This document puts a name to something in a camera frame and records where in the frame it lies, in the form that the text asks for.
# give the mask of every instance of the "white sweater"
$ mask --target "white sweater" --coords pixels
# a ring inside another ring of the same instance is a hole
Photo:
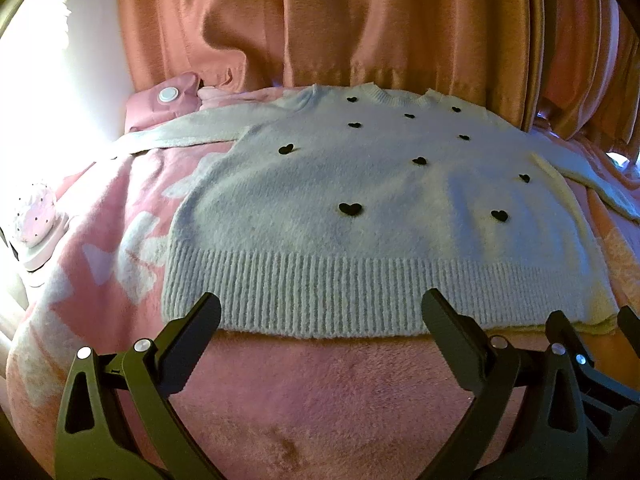
[[[176,212],[165,321],[210,291],[224,330],[417,335],[421,297],[437,287],[485,329],[541,326],[553,310],[583,330],[612,327],[606,265],[561,174],[637,219],[634,204],[580,156],[485,108],[431,90],[313,86],[125,136],[114,152],[216,140],[237,142]]]

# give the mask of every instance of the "orange curtain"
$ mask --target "orange curtain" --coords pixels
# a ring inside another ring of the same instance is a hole
[[[636,160],[638,36],[615,0],[118,0],[137,90],[188,70],[229,91],[312,83],[485,106]]]
[[[563,139],[585,136],[630,160],[640,150],[638,36],[615,0],[545,0],[555,20],[540,114]]]

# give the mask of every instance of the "pink pouch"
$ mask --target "pink pouch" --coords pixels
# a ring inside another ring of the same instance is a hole
[[[200,76],[185,72],[149,90],[137,92],[127,100],[124,131],[146,130],[171,119],[197,112],[202,104],[198,97]]]

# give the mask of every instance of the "sweater's right sleeve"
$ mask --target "sweater's right sleeve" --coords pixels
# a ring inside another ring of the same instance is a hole
[[[316,86],[271,103],[246,103],[208,108],[161,124],[151,130],[125,134],[109,146],[106,158],[240,139],[248,130],[290,116],[310,101]]]

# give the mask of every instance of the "white wall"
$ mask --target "white wall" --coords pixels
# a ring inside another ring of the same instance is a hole
[[[55,184],[124,129],[133,86],[116,0],[66,6],[68,18],[60,0],[26,0],[0,38],[0,208],[2,188]]]

